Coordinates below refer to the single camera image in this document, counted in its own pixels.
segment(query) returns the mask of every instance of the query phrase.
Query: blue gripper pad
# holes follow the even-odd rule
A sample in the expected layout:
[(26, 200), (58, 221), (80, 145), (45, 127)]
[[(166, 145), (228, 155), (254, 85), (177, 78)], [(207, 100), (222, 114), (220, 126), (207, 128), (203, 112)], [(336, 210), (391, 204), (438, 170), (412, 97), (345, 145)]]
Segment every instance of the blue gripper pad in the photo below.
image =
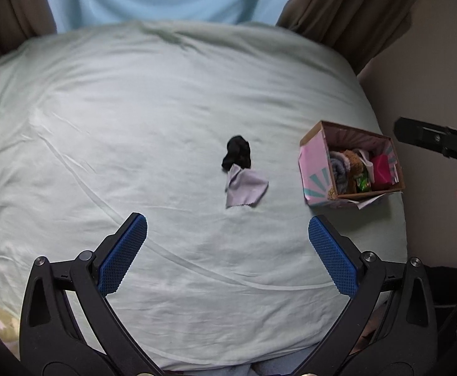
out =
[(147, 238), (147, 220), (138, 215), (100, 265), (98, 290), (102, 296), (115, 293), (129, 266)]
[(353, 298), (359, 289), (355, 266), (316, 217), (310, 219), (309, 240), (338, 291)]

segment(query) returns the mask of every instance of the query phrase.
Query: pink box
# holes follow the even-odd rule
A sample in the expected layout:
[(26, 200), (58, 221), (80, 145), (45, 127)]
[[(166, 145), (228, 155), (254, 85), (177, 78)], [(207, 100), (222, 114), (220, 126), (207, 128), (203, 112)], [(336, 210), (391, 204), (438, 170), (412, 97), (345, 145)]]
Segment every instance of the pink box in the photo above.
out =
[[(356, 205), (359, 209), (387, 193), (405, 188), (402, 169), (392, 139), (366, 130), (327, 121), (318, 122), (299, 143), (299, 169), (305, 200), (313, 206)], [(387, 154), (392, 186), (386, 191), (338, 195), (329, 160), (329, 149), (360, 148), (375, 156)]]

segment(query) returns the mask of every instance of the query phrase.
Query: bed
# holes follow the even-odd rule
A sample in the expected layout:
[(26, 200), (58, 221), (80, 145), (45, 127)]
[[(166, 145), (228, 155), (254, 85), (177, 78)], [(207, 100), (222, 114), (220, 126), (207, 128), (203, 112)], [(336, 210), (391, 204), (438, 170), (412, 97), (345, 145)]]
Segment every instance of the bed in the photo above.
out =
[[(0, 59), (0, 308), (20, 314), (37, 256), (94, 250), (140, 212), (148, 238), (108, 300), (160, 367), (313, 347), (347, 299), (310, 245), (311, 216), (407, 258), (400, 194), (361, 211), (305, 204), (299, 140), (319, 120), (379, 132), (346, 60), (288, 30), (131, 21), (30, 39)], [(226, 209), (221, 161), (238, 134), (269, 188)]]

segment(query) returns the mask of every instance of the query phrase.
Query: wall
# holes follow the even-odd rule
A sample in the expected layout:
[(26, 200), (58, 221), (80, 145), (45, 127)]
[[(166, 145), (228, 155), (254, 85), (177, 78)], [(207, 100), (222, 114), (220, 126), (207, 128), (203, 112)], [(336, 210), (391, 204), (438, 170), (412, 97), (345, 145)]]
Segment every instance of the wall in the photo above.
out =
[[(418, 0), (413, 26), (359, 76), (385, 134), (400, 116), (457, 128), (457, 0)], [(457, 161), (396, 144), (408, 253), (457, 267)]]

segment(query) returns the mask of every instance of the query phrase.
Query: metal bolt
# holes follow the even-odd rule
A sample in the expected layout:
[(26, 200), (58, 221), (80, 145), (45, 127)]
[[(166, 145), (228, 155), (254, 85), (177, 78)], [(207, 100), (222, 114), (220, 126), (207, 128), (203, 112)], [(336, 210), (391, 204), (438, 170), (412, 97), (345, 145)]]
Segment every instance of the metal bolt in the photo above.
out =
[(421, 260), (419, 258), (417, 258), (417, 257), (412, 257), (409, 261), (415, 267), (420, 267), (421, 266)]
[(42, 266), (44, 263), (45, 263), (44, 256), (37, 257), (34, 261), (34, 265), (36, 265), (36, 266)]
[(79, 254), (79, 259), (82, 261), (87, 261), (92, 257), (92, 251), (91, 250), (84, 250)]
[(376, 255), (373, 252), (364, 252), (362, 253), (362, 257), (370, 263), (376, 260)]

